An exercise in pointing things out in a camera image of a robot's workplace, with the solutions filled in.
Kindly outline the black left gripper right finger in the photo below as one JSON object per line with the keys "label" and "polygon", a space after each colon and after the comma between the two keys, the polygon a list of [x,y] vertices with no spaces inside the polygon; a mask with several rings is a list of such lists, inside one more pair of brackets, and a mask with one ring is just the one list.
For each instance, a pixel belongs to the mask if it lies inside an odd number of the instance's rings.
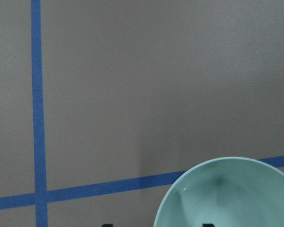
{"label": "black left gripper right finger", "polygon": [[214,227],[213,223],[203,223],[202,227]]}

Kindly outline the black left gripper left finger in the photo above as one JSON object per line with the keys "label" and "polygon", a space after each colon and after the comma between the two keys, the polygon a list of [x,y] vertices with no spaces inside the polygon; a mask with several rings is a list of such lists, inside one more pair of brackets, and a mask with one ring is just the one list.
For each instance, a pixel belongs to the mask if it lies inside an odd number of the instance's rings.
{"label": "black left gripper left finger", "polygon": [[103,224],[101,227],[113,227],[113,224]]}

